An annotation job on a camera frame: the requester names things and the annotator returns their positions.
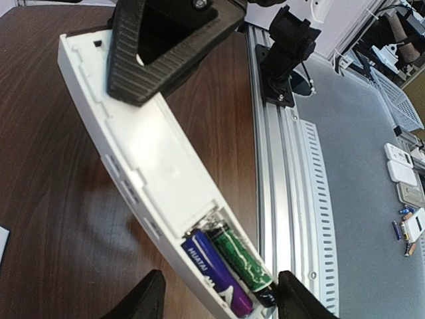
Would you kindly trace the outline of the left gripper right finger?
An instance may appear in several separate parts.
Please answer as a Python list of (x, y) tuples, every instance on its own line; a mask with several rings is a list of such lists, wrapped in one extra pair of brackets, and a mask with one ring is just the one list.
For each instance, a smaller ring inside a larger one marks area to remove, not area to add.
[(337, 318), (288, 270), (279, 273), (277, 301), (278, 318)]

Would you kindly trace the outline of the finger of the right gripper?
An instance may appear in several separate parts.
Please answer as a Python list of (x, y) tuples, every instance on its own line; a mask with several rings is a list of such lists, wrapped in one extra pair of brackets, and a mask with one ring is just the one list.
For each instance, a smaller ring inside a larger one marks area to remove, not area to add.
[(118, 1), (106, 92), (141, 106), (170, 94), (244, 21), (246, 1)]

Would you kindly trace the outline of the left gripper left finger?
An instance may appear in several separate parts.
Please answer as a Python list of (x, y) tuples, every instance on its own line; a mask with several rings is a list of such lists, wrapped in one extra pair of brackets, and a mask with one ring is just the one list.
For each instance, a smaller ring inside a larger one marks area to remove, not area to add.
[(161, 270), (151, 270), (102, 319), (162, 319), (165, 303), (165, 277)]

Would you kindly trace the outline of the black battery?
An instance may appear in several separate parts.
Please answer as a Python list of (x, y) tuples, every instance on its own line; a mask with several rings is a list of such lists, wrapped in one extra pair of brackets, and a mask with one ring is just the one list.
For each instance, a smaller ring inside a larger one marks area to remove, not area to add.
[(223, 222), (212, 223), (207, 235), (227, 264), (264, 308), (277, 305), (276, 283), (264, 266)]

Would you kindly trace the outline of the purple battery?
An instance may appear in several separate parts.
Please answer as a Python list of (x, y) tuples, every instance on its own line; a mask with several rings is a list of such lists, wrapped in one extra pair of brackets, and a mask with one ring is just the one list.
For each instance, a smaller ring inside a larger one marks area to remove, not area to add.
[(233, 277), (202, 230), (195, 229), (190, 232), (181, 246), (209, 286), (230, 307), (236, 317), (245, 318), (253, 312), (253, 301)]

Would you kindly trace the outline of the white remote control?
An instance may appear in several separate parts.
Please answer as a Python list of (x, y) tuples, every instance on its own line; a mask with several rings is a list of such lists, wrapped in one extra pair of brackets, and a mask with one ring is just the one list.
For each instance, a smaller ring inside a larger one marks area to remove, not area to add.
[[(195, 229), (207, 235), (212, 223), (226, 223), (268, 269), (164, 97), (156, 94), (133, 106), (108, 95), (110, 42), (109, 30), (59, 38), (58, 65), (78, 114), (115, 186), (159, 252), (215, 318), (238, 318), (183, 250), (186, 236)], [(245, 318), (271, 318), (277, 305), (264, 308), (215, 249), (253, 301), (254, 310)]]

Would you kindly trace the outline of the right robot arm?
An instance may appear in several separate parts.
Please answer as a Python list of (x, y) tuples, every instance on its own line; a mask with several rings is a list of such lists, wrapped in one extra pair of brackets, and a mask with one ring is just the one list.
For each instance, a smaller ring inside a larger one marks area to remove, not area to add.
[[(243, 22), (247, 1), (118, 1), (107, 64), (107, 93), (141, 106), (182, 85), (204, 57)], [(260, 70), (272, 90), (314, 51), (319, 29), (282, 7), (269, 27), (274, 40)]]

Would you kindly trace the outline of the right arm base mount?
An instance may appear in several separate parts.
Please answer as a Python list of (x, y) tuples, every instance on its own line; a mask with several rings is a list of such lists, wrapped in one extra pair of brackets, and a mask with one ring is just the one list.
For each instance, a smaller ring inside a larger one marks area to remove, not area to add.
[(295, 106), (291, 73), (314, 52), (321, 30), (311, 27), (307, 19), (299, 19), (290, 12), (290, 6), (282, 7), (269, 27), (270, 48), (255, 46), (260, 93), (262, 100), (276, 106)]

